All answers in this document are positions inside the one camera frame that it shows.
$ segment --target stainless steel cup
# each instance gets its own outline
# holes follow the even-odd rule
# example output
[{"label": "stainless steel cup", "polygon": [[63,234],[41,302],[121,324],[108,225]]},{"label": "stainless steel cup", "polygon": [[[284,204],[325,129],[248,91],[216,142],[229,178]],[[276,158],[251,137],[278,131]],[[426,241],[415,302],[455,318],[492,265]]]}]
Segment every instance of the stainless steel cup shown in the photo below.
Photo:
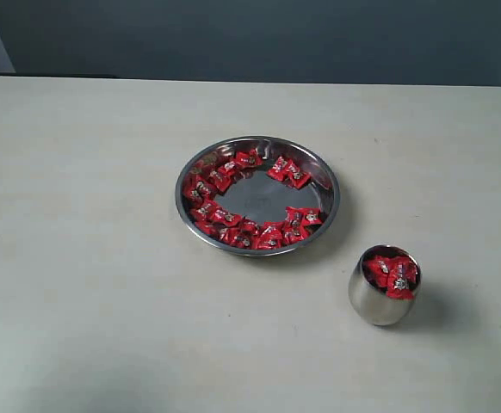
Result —
[{"label": "stainless steel cup", "polygon": [[[413,299],[391,299],[367,280],[363,263],[375,255],[389,258],[408,256],[417,265],[417,284],[412,290]],[[421,268],[406,251],[392,245],[375,245],[362,254],[350,277],[348,285],[350,303],[368,323],[374,325],[395,324],[413,307],[421,287],[421,279]]]}]

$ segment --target white table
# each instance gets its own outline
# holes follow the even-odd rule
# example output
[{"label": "white table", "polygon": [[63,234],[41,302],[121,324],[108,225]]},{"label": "white table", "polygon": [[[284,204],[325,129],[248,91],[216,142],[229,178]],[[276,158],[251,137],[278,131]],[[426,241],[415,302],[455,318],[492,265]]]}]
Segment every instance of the white table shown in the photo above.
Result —
[{"label": "white table", "polygon": [[[207,246],[173,188],[202,147],[316,151],[343,204],[273,259]],[[349,272],[423,291],[365,324]],[[501,411],[501,89],[0,77],[0,413]]]}]

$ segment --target stainless steel plate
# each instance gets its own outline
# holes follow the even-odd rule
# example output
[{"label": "stainless steel plate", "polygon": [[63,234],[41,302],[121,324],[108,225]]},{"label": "stainless steel plate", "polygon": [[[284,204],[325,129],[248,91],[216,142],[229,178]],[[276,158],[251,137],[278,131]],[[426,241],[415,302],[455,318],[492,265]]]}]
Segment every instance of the stainless steel plate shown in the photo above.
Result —
[{"label": "stainless steel plate", "polygon": [[[251,149],[257,149],[258,155],[264,159],[263,165],[254,170],[252,177],[231,185],[225,195],[216,196],[214,201],[227,211],[244,215],[259,224],[264,221],[285,219],[285,207],[317,207],[322,211],[325,219],[310,237],[276,250],[244,250],[209,237],[193,224],[193,219],[189,215],[190,205],[182,195],[183,184],[188,179],[190,170],[200,160],[210,158],[214,153],[229,157],[235,155],[236,151],[250,151]],[[281,155],[293,159],[304,172],[312,176],[312,181],[298,190],[269,178],[266,171]],[[329,228],[337,213],[339,202],[337,178],[320,157],[294,142],[265,136],[228,139],[209,146],[185,165],[176,183],[176,207],[188,228],[197,237],[214,247],[241,256],[274,256],[308,245]]]}]

